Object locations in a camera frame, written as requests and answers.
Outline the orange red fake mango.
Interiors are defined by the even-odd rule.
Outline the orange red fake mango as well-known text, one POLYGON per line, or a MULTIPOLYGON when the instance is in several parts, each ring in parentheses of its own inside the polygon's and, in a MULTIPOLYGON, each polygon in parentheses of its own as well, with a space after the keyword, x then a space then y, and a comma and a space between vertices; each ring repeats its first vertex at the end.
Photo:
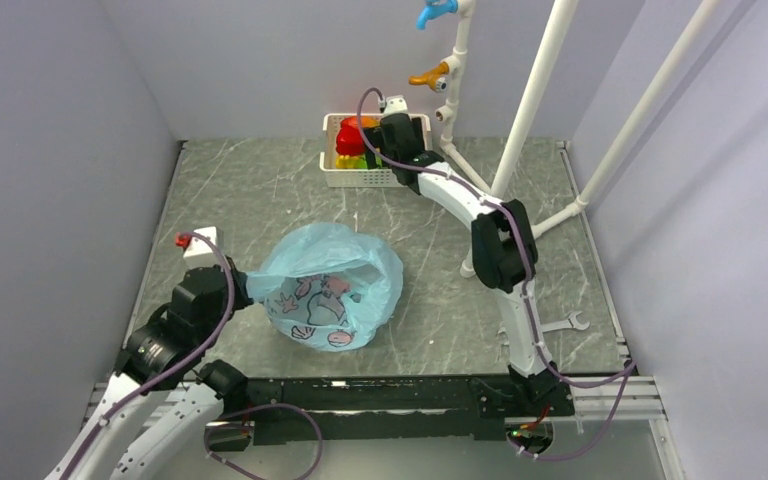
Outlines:
POLYGON ((374 128, 380 124, 377 117, 373 116, 347 116, 340 122, 340 128, 352 128, 352 129, 366 129, 374 128))

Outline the red fake bell pepper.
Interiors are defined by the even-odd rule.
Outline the red fake bell pepper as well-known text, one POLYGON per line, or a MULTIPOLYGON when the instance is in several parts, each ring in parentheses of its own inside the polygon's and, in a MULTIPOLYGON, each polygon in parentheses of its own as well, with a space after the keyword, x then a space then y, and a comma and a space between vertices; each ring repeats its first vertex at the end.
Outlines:
POLYGON ((335 138, 335 151, 340 157, 356 157, 365 153, 365 144, 357 127, 342 126, 335 138))

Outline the light blue plastic bag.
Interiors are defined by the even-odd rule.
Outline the light blue plastic bag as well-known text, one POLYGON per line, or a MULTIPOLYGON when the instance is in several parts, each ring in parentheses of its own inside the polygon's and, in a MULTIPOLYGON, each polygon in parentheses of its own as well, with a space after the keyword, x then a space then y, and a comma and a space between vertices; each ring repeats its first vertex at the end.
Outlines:
POLYGON ((321 352, 365 347, 403 285, 403 262, 385 241, 337 223, 290 232, 246 281, 280 333, 321 352))

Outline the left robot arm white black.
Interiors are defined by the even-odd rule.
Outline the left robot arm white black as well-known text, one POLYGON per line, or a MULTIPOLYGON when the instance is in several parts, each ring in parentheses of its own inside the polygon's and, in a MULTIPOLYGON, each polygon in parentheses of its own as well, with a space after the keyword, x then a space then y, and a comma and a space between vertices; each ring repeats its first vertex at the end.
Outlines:
POLYGON ((253 301, 230 258, 192 268, 119 352, 101 400, 51 479, 151 479, 197 432, 239 417, 248 379, 204 363, 221 328, 253 301))

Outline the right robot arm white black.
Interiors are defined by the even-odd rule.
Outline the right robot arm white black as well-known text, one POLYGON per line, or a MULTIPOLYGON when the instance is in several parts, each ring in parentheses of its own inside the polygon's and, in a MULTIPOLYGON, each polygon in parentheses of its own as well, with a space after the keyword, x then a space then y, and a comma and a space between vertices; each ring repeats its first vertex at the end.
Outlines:
POLYGON ((360 135, 367 158, 381 160, 400 185, 469 228, 472 268, 496 298, 508 345, 511 390, 498 399, 524 415, 573 415, 570 389, 557 375, 540 325, 534 281, 538 253, 524 205, 488 195, 459 175, 426 149, 420 121, 404 113, 385 115, 360 135))

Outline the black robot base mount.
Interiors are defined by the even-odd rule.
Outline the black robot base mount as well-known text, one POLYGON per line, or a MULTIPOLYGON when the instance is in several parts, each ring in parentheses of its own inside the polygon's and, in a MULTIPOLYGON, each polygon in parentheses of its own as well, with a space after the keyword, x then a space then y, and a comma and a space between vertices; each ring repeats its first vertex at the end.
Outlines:
POLYGON ((211 438, 223 451, 301 440, 468 437, 502 441, 516 423, 572 417, 569 386, 550 374, 251 378, 211 438))

